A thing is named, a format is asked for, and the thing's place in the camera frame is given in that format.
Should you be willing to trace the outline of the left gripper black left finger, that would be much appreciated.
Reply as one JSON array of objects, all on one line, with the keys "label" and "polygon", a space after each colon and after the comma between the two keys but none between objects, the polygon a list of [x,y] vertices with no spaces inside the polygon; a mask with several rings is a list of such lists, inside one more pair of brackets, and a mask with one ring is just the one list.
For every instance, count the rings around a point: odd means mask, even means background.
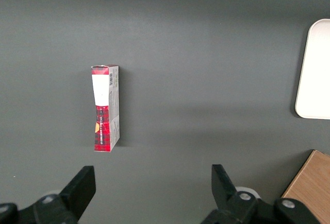
[{"label": "left gripper black left finger", "polygon": [[84,166],[58,194],[48,194],[19,210],[1,204],[1,223],[78,223],[96,192],[93,166]]}]

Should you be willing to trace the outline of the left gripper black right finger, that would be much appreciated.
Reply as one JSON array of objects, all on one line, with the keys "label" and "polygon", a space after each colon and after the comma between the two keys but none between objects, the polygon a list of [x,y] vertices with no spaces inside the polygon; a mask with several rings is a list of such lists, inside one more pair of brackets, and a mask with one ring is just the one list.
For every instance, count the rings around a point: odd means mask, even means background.
[{"label": "left gripper black right finger", "polygon": [[238,191],[221,164],[211,168],[211,190],[217,208],[202,223],[319,223],[302,202],[279,198],[268,204],[248,191]]}]

